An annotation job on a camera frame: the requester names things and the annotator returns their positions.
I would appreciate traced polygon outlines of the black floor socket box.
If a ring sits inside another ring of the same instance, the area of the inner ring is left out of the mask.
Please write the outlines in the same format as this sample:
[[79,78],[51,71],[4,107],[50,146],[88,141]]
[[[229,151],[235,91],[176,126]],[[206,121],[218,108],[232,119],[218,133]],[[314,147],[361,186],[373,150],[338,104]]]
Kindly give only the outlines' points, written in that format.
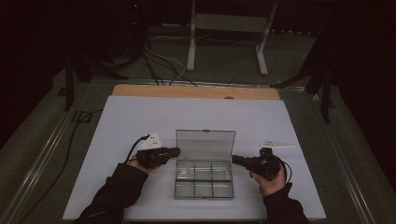
[[89,123],[92,113],[86,111],[76,111],[71,119],[71,123]]

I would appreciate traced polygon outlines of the white table mat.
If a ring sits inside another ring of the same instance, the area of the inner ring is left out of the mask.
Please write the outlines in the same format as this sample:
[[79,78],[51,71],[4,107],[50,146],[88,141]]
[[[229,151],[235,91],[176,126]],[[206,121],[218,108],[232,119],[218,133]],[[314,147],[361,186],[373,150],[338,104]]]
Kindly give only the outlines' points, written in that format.
[[[139,137],[157,133],[164,146],[172,147],[179,129],[234,131],[233,151],[243,156],[258,155],[260,144],[266,140],[282,143],[274,153],[291,167],[290,197],[303,205],[309,219],[326,216],[282,101],[111,96],[65,208],[64,219],[73,220],[80,215]],[[234,197],[230,201],[175,199],[175,172],[174,161],[153,171],[137,203],[126,210],[125,219],[160,222],[266,218],[257,183],[243,167],[233,167]]]

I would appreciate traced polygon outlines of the person's right hand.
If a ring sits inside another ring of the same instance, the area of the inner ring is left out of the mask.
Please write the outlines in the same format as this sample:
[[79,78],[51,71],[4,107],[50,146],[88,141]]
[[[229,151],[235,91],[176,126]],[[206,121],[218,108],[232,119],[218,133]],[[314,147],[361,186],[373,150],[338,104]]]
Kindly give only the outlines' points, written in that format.
[[261,193],[263,196],[274,194],[286,186],[286,176],[282,166],[279,166],[278,173],[270,181],[253,172],[250,172],[249,174],[259,184],[259,193]]

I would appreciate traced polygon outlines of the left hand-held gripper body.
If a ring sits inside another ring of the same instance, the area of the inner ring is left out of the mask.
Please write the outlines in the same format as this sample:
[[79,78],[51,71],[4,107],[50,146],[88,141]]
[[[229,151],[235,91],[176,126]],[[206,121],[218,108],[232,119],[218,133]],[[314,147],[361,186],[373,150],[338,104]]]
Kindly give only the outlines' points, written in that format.
[[163,147],[157,133],[152,133],[138,146],[136,157],[139,164],[147,169],[158,167],[169,160],[168,148]]

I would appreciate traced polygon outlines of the clear grey compartment box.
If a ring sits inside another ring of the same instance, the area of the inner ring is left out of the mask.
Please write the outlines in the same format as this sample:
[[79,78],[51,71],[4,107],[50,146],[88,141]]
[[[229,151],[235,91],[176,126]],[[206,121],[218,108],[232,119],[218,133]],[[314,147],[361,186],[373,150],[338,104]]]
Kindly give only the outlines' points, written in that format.
[[174,198],[232,200],[231,156],[235,131],[177,130]]

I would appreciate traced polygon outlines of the person's left hand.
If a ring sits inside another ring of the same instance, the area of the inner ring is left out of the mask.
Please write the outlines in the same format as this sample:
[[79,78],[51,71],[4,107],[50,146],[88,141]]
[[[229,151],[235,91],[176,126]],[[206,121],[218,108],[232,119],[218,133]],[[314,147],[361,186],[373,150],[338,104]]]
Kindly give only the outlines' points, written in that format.
[[156,167],[154,167],[154,168],[145,168],[144,166],[142,166],[139,163],[139,161],[136,158],[136,156],[133,156],[130,160],[128,160],[127,164],[132,166],[132,167],[134,167],[134,168],[137,168],[138,170],[140,170],[140,171],[142,171],[142,172],[144,172],[146,174],[149,174],[150,172],[156,170]]

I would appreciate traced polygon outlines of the dark device with red light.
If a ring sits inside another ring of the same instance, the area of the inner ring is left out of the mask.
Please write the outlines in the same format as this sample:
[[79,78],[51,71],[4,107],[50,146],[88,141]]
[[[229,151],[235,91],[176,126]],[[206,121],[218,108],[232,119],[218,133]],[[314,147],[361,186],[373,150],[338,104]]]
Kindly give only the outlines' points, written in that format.
[[140,57],[147,35],[145,7],[142,0],[124,0],[128,28],[127,55],[131,61]]

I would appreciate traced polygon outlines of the white metal stand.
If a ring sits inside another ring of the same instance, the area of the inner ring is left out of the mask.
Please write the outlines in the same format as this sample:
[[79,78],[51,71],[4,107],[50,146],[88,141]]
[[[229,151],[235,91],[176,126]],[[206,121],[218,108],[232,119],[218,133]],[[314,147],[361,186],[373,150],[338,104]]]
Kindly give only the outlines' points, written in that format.
[[195,31],[197,29],[260,33],[261,42],[255,46],[255,54],[262,76],[268,76],[269,71],[264,59],[263,50],[269,36],[278,3],[272,3],[266,17],[235,16],[221,14],[205,14],[196,12],[196,0],[191,0],[191,35],[187,60],[187,70],[193,71],[195,66]]

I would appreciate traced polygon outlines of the black tripod stand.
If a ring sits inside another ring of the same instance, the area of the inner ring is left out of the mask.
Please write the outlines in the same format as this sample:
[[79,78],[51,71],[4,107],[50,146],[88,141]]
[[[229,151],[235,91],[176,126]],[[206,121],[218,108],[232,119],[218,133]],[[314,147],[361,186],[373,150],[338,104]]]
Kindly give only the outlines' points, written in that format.
[[308,68],[291,78],[281,81],[280,83],[272,84],[271,88],[284,89],[300,79],[310,77],[310,80],[306,84],[304,91],[307,94],[317,94],[319,90],[322,90],[320,114],[325,122],[329,123],[330,95],[334,67],[334,63],[314,65],[313,67]]
[[105,75],[113,77],[119,80],[126,80],[127,77],[123,77],[110,68],[99,63],[95,59],[87,56],[81,51],[69,50],[64,55],[64,71],[65,71],[65,89],[64,94],[65,100],[65,111],[68,111],[75,100],[75,88],[74,88],[74,76],[82,82],[90,82],[92,74],[90,73],[89,65],[100,70]]

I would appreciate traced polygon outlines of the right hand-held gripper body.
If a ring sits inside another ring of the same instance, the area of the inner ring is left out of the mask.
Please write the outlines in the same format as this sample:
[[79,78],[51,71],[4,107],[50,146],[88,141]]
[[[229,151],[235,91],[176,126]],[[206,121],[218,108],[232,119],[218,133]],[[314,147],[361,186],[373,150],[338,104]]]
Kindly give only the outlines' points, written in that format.
[[257,157],[258,164],[251,168],[251,172],[264,177],[266,180],[272,180],[279,171],[279,165],[284,168],[286,181],[290,182],[292,178],[291,167],[282,161],[278,156],[273,153],[274,148],[288,148],[294,147],[294,144],[282,143],[271,140],[264,140],[260,144],[260,156]]

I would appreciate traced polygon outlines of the metal floor rail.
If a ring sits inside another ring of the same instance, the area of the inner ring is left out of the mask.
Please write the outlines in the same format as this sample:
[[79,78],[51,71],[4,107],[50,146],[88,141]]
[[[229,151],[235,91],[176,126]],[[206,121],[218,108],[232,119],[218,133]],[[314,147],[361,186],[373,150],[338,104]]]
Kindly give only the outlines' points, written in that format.
[[77,83],[74,101],[66,107],[57,84],[0,149],[0,224],[18,221],[88,88],[87,83]]
[[308,95],[309,102],[313,106],[316,116],[318,117],[318,121],[320,123],[321,129],[326,135],[326,141],[328,148],[331,150],[335,162],[337,164],[338,170],[343,177],[344,183],[346,185],[346,189],[349,194],[349,198],[354,204],[354,207],[357,210],[357,213],[360,217],[362,224],[377,224],[371,210],[368,207],[368,204],[361,192],[361,188],[353,175],[350,166],[347,163],[347,159],[336,141],[335,135],[331,130],[330,124],[325,121],[321,114],[321,101],[316,95]]

